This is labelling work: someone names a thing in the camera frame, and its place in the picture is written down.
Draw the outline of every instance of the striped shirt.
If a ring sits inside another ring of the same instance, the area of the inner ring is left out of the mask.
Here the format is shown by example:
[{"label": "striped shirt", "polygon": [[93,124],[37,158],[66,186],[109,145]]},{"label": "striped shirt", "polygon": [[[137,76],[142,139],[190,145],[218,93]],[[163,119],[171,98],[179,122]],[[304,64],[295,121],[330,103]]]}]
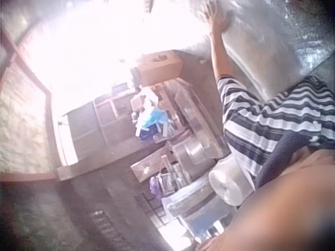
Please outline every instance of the striped shirt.
[{"label": "striped shirt", "polygon": [[241,168],[256,176],[287,131],[335,143],[334,94],[314,76],[261,103],[232,76],[218,80],[224,136]]}]

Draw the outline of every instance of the cardboard box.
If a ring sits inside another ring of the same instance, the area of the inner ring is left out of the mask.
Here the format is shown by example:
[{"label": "cardboard box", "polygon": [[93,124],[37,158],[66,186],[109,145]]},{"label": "cardboard box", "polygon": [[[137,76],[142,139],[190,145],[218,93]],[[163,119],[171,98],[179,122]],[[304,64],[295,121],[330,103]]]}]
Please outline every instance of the cardboard box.
[{"label": "cardboard box", "polygon": [[177,78],[183,67],[183,61],[174,51],[143,55],[137,63],[142,87]]}]

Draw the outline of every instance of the raised arm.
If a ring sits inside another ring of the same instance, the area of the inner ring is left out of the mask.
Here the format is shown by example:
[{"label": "raised arm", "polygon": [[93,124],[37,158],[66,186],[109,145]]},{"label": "raised arm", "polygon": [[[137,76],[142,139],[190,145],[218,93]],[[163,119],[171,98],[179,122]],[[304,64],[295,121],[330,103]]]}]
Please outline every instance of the raised arm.
[{"label": "raised arm", "polygon": [[222,39],[230,24],[230,16],[222,17],[217,2],[210,2],[206,5],[206,19],[209,23],[209,36],[211,44],[211,58],[213,62],[214,75],[218,80],[222,75],[234,75],[233,69],[229,64],[227,51]]}]

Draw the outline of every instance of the hand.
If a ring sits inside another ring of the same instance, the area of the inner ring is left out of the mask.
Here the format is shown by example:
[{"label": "hand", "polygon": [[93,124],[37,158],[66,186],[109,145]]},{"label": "hand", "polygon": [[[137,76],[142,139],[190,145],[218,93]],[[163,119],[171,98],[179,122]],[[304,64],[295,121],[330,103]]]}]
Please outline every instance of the hand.
[{"label": "hand", "polygon": [[229,28],[229,13],[227,13],[225,17],[222,17],[217,1],[210,1],[209,4],[206,4],[204,14],[209,24],[209,32],[211,35],[221,35]]}]

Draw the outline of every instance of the brick wall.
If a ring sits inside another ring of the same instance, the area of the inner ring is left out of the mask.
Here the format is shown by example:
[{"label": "brick wall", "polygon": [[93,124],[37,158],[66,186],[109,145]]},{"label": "brick wall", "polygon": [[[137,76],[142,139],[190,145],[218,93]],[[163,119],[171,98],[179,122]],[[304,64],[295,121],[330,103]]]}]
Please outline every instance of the brick wall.
[{"label": "brick wall", "polygon": [[45,95],[13,63],[0,95],[1,172],[46,173],[52,168]]}]

